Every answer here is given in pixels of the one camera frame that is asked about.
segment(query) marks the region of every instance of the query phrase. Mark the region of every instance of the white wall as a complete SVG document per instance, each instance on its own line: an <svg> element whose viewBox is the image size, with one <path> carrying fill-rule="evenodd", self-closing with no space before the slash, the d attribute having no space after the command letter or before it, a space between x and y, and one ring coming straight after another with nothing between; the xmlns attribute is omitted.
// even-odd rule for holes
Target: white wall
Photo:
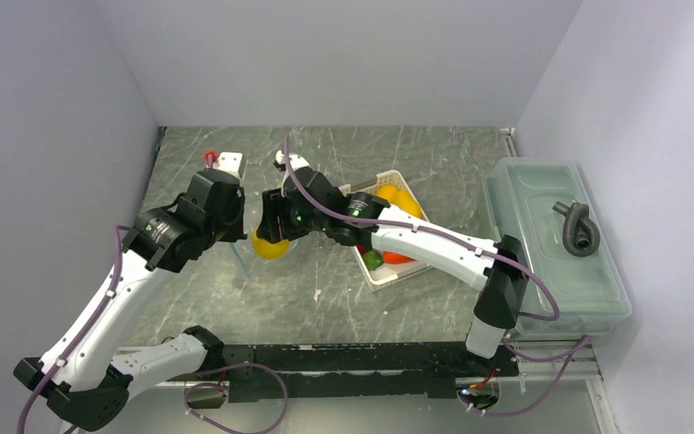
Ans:
<svg viewBox="0 0 694 434"><path fill-rule="evenodd" d="M594 341L622 432L694 432L694 2L584 2L517 131L581 163L633 300Z"/></svg>
<svg viewBox="0 0 694 434"><path fill-rule="evenodd" d="M93 5L0 1L0 433L29 394L14 366L54 344L105 277L156 136ZM59 427L43 400L36 410L28 432Z"/></svg>
<svg viewBox="0 0 694 434"><path fill-rule="evenodd" d="M514 126L580 0L97 0L161 125Z"/></svg>

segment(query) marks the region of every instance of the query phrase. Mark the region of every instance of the white plastic basket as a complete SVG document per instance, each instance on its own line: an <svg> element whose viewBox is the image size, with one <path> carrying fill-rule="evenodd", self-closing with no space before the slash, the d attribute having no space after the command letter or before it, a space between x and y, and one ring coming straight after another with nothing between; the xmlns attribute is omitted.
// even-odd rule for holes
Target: white plastic basket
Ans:
<svg viewBox="0 0 694 434"><path fill-rule="evenodd" d="M410 187L408 187L408 184L406 183L406 180L403 179L403 175L401 175L400 172L398 172L397 170L388 170L387 172L377 174L375 178L369 181L356 185L347 184L339 188L340 190L342 190L342 193L345 194L356 192L376 194L376 192L379 190L379 187L386 184L394 185L399 190L408 191L409 193L411 193L411 196L414 198L414 201L418 203L417 197L414 195L414 192L411 191ZM424 209L421 210L421 218L429 222L429 219L427 218L427 214L424 212ZM361 253L358 251L358 249L353 247L352 253L355 255L355 259L358 261L358 266L361 268L361 272L363 273L363 276L366 278L366 282L368 282L371 291L376 291L378 289L385 288L389 285L392 285L393 283L398 283L403 279L410 278L411 276L416 276L417 274L430 269L429 265L425 262L414 260L405 264L384 264L373 271L369 271L366 268L366 264L363 263L363 258L361 258Z"/></svg>

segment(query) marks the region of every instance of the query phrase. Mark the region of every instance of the gray marble surface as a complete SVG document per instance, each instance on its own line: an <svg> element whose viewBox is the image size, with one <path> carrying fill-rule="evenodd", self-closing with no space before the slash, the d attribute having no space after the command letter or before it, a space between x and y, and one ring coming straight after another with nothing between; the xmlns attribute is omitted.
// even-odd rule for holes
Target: gray marble surface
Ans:
<svg viewBox="0 0 694 434"><path fill-rule="evenodd" d="M256 227L259 193L282 179L272 161L283 136L334 184L357 184L399 170L430 221L476 233L480 182L507 156L498 128L207 127L168 128L143 209L187 188L209 150L248 161L245 225ZM227 244L188 264L150 303L126 345L152 345L202 325L228 344L305 344L462 340L477 294L433 269L371 292L352 252L320 234L274 261L237 244L250 277ZM316 290L320 290L317 301Z"/></svg>

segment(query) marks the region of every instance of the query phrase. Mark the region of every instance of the yellow fruit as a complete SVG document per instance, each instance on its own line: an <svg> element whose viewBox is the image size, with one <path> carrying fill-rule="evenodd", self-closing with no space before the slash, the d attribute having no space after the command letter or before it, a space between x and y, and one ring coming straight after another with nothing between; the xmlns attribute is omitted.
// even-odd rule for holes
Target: yellow fruit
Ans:
<svg viewBox="0 0 694 434"><path fill-rule="evenodd" d="M275 244L262 240L257 236L257 232L251 234L251 247L261 259L278 259L288 250L288 240L276 242Z"/></svg>
<svg viewBox="0 0 694 434"><path fill-rule="evenodd" d="M417 201L414 200L414 196L412 196L411 193L405 190L398 191L395 193L395 197L392 198L392 203L414 217L418 217L419 219L422 218L421 208L418 206Z"/></svg>
<svg viewBox="0 0 694 434"><path fill-rule="evenodd" d="M398 187L395 185L390 185L390 184L384 184L383 186L379 187L379 190L376 192L376 195L385 201L392 203L392 198L395 197L395 194L398 192Z"/></svg>

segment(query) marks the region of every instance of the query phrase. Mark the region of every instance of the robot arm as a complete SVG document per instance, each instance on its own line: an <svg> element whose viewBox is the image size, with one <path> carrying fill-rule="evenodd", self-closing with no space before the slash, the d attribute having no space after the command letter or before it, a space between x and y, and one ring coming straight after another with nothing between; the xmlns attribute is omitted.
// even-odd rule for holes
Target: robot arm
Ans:
<svg viewBox="0 0 694 434"><path fill-rule="evenodd" d="M379 224L345 222L330 217L308 202L296 189L288 174L280 189L263 192L262 222L257 236L268 242L295 240L311 231L324 233L344 246L360 245L367 249L388 250L422 260L480 290L474 307L474 319L466 337L467 350L491 358L504 334L516 326L528 283L519 271L485 256L497 253L526 263L522 246L505 236L501 242L463 235L422 221L397 206L368 193L342 194L323 174L313 170L301 156L289 155L291 168L302 186L317 202L341 215L360 217ZM284 169L283 153L278 151L275 166ZM398 227L381 222L403 222ZM420 226L444 232L470 246L419 231Z"/></svg>
<svg viewBox="0 0 694 434"><path fill-rule="evenodd" d="M222 153L217 164L193 176L171 205L143 212L122 243L120 277L112 269L76 322L41 358L23 359L14 375L33 390L59 366L41 396L61 419L93 431L110 422L124 404L159 382L203 366L221 365L223 343L202 327L191 327L167 343L114 355L147 303L214 242L245 239L245 202L240 178L243 155ZM97 313L79 343L68 345Z"/></svg>

